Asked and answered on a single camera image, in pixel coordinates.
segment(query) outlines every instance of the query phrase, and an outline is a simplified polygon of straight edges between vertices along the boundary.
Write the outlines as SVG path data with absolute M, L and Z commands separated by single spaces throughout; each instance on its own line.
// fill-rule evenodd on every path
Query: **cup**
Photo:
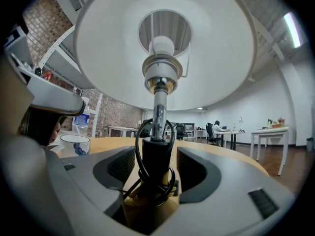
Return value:
M 90 154 L 90 139 L 85 136 L 63 135 L 60 137 L 61 157 L 74 157 Z

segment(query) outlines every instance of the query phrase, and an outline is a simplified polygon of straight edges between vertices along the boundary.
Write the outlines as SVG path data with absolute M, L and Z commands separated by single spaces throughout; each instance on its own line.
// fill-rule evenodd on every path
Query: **power cord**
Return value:
M 171 167 L 168 168 L 169 171 L 171 172 L 171 180 L 167 186 L 164 186 L 164 185 L 161 185 L 159 183 L 156 183 L 155 180 L 150 178 L 149 173 L 143 164 L 143 161 L 142 161 L 142 158 L 140 155 L 140 151 L 139 151 L 139 135 L 141 133 L 141 130 L 144 128 L 144 126 L 147 125 L 148 123 L 152 122 L 152 121 L 153 121 L 153 119 L 149 119 L 149 120 L 144 121 L 137 132 L 136 142 L 135 142 L 135 153 L 136 153 L 137 162 L 138 162 L 138 165 L 140 168 L 140 170 L 139 170 L 140 179 L 138 179 L 138 181 L 136 183 L 134 183 L 133 186 L 128 191 L 126 191 L 126 193 L 124 194 L 124 199 L 126 199 L 129 196 L 129 194 L 135 189 L 135 187 L 137 187 L 137 185 L 141 182 L 141 180 L 149 181 L 150 184 L 153 186 L 156 186 L 158 192 L 161 193 L 161 195 L 158 198 L 156 198 L 155 200 L 150 202 L 150 205 L 157 207 L 157 206 L 164 204 L 167 201 L 168 195 L 171 193 L 171 191 L 175 185 L 175 172 Z M 171 140 L 170 140 L 170 143 L 169 143 L 169 146 L 167 149 L 167 153 L 169 153 L 172 151 L 172 148 L 174 146 L 175 132 L 174 132 L 174 128 L 173 128 L 172 124 L 168 120 L 166 121 L 166 123 L 171 128 Z

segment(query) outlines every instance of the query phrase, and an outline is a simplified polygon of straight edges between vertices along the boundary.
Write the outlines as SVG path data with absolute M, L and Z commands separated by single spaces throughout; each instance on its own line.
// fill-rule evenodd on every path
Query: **water bottle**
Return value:
M 85 109 L 83 114 L 73 118 L 72 131 L 78 135 L 86 136 L 90 120 L 89 98 L 82 97 L 82 99 L 85 101 Z

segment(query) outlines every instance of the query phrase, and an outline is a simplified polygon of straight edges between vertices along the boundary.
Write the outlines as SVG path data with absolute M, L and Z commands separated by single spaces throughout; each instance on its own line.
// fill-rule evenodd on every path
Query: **black chair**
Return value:
M 185 127 L 183 125 L 176 126 L 176 138 L 182 140 L 185 135 Z
M 141 133 L 139 137 L 144 138 L 144 137 L 150 137 L 150 131 L 152 129 L 152 123 L 146 124 L 143 129 L 141 130 Z
M 206 126 L 206 130 L 208 133 L 207 143 L 217 145 L 218 140 L 220 140 L 220 138 L 218 138 L 217 136 L 214 136 L 214 134 L 212 132 L 212 126 L 213 126 L 213 124 L 211 124 L 211 123 L 207 124 L 207 126 Z

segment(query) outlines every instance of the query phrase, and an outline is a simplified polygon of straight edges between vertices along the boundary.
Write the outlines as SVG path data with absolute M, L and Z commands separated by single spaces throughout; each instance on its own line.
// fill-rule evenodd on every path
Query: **lamp shade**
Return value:
M 75 28 L 75 54 L 81 72 L 97 89 L 124 103 L 153 108 L 154 97 L 142 74 L 150 54 L 140 43 L 139 28 L 148 15 L 161 10 L 178 13 L 191 30 L 189 72 L 168 96 L 168 110 L 209 106 L 246 81 L 257 42 L 241 0 L 89 0 Z M 179 30 L 171 19 L 159 25 L 173 27 L 174 34 Z M 186 75 L 188 48 L 175 58 Z

